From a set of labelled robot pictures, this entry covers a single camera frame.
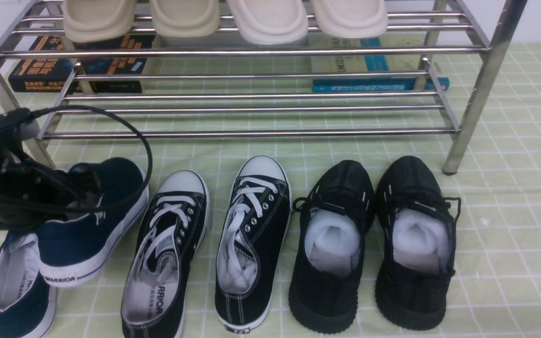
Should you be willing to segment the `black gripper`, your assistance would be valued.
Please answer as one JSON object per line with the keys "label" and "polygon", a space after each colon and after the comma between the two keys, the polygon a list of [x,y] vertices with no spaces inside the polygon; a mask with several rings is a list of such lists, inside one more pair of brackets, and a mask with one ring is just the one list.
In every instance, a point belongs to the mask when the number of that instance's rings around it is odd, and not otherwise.
{"label": "black gripper", "polygon": [[23,141],[39,132],[36,117],[27,108],[0,114],[0,231],[26,232],[51,217],[70,216],[18,206],[19,201],[46,206],[96,205],[102,188],[87,167],[75,173],[52,169],[23,150]]}

